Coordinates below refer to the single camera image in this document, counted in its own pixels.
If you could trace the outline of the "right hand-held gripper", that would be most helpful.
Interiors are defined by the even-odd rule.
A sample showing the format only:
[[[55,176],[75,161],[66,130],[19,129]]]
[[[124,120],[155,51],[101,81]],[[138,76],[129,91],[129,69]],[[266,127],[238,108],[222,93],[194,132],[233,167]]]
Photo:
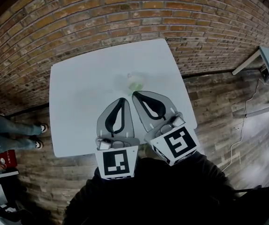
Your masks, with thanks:
[[[151,91],[135,91],[132,101],[147,134],[145,141],[170,166],[198,148],[194,130],[183,120],[174,103],[166,96]]]

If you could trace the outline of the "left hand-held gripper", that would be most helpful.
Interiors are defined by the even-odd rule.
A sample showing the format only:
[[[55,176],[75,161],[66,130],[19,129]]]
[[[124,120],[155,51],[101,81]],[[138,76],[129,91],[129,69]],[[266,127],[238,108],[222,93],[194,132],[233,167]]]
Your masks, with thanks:
[[[134,177],[140,141],[134,137],[129,102],[121,97],[112,102],[97,120],[95,152],[100,176],[105,180]],[[114,135],[124,138],[113,138]]]

